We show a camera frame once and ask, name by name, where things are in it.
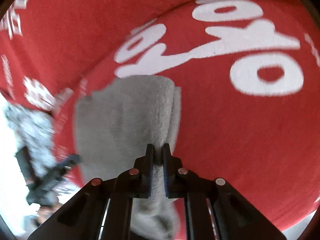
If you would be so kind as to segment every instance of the gray towel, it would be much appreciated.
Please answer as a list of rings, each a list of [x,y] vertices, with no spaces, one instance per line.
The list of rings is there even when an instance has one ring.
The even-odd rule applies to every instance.
[[[76,150],[82,156],[85,182],[117,177],[145,155],[148,143],[157,152],[164,143],[174,150],[180,122],[180,88],[161,76],[115,79],[104,90],[80,99],[75,111]],[[178,218],[164,194],[162,160],[155,159],[152,196],[135,199],[131,230],[148,239],[172,239]]]

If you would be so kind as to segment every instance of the red cloth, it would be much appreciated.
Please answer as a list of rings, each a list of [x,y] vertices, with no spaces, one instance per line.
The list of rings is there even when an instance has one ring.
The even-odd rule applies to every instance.
[[[316,208],[320,191],[320,75],[312,49],[319,47],[319,32],[299,0],[230,0],[226,10],[216,11],[193,1],[169,11],[187,1],[29,0],[27,9],[19,11],[23,36],[10,40],[7,32],[0,32],[1,55],[13,83],[5,82],[8,75],[6,80],[0,77],[0,87],[9,94],[12,87],[15,102],[28,107],[25,76],[52,95],[66,87],[74,90],[55,113],[55,154],[64,158],[76,152],[76,100],[104,88],[119,67],[142,64],[152,47],[152,60],[140,72],[133,66],[121,73],[152,72],[181,87],[174,155],[201,177],[225,178],[279,229],[286,229]],[[130,57],[152,36],[147,35],[129,44],[129,52],[116,54],[132,29],[155,17],[151,27],[163,32],[155,47],[149,44]],[[218,46],[212,44],[219,40]],[[204,44],[209,48],[199,49]],[[164,59],[154,52],[160,49],[163,56],[175,56]],[[261,62],[278,68],[255,71]],[[272,86],[283,77],[287,82]],[[81,184],[79,170],[71,176]]]

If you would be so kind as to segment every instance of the screw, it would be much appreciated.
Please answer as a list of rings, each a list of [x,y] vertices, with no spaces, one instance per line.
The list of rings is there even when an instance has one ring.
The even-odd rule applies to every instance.
[[[101,184],[101,182],[102,182],[102,179],[94,178],[94,179],[91,180],[91,185],[92,186],[99,186]]]
[[[226,183],[226,181],[222,178],[218,178],[216,179],[216,184],[219,185],[219,186],[224,186]]]
[[[139,170],[138,169],[130,169],[129,170],[129,174],[130,175],[138,175],[139,174]]]
[[[178,169],[178,173],[181,175],[186,175],[188,173],[188,170],[186,168],[180,168]]]

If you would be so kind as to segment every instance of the folded gray cloth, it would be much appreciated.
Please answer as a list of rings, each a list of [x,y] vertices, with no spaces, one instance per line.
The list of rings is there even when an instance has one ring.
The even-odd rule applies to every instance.
[[[76,150],[85,182],[117,177],[144,156],[148,143],[159,153],[174,150],[180,123],[180,88],[161,76],[115,79],[104,90],[80,99],[75,111]],[[131,230],[148,239],[173,239],[178,217],[165,197],[160,154],[155,158],[152,194],[135,199]]]

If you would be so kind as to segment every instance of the red fabric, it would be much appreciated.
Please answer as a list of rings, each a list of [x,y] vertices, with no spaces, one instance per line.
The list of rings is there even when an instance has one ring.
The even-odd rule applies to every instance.
[[[61,111],[55,113],[58,159],[76,152],[72,132],[76,100],[103,89],[114,79],[115,70],[135,64],[152,47],[124,62],[115,62],[115,53],[130,31],[187,1],[190,0],[29,0],[27,9],[20,12],[23,36],[14,35],[10,40],[5,31],[0,32],[0,51],[9,61],[15,102],[32,106],[25,100],[24,76],[39,80],[52,95],[66,87],[74,90]],[[194,1],[171,10],[151,25],[166,27],[155,44],[166,45],[164,56],[189,52],[219,40],[205,32],[208,27],[245,28],[256,22],[259,28],[262,23],[274,24],[278,33],[298,40],[300,48],[271,46],[193,58],[157,74],[171,78],[182,89],[174,155],[201,177],[228,180],[283,230],[316,208],[314,201],[320,191],[320,76],[315,50],[312,54],[305,33],[315,47],[319,47],[320,36],[299,0],[248,1],[258,5],[263,16],[204,22],[192,17],[200,6]],[[250,95],[237,90],[230,80],[231,66],[241,58],[262,53],[281,53],[296,61],[303,73],[302,88],[280,96]],[[271,68],[258,74],[266,81],[276,81],[283,75]],[[7,80],[0,79],[0,87],[6,91],[10,87]],[[70,176],[82,184],[79,170]]]

